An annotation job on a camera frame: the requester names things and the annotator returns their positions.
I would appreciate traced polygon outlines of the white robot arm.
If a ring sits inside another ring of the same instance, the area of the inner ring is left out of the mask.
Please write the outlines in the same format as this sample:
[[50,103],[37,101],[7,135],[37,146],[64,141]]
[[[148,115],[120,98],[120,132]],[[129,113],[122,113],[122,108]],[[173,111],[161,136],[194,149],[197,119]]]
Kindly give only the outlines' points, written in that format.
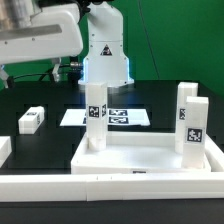
[[89,52],[78,83],[130,85],[129,59],[123,52],[123,16],[112,0],[0,0],[0,80],[9,84],[6,64],[50,59],[60,80],[63,57],[83,50],[79,23],[88,21]]

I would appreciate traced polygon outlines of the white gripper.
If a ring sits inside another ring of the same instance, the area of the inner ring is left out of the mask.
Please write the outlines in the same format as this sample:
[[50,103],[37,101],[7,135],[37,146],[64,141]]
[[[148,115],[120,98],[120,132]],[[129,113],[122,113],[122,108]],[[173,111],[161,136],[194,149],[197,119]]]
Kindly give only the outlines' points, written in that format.
[[[0,64],[52,59],[53,80],[60,81],[60,57],[83,49],[77,3],[39,8],[35,3],[0,3]],[[5,88],[14,80],[0,65]]]

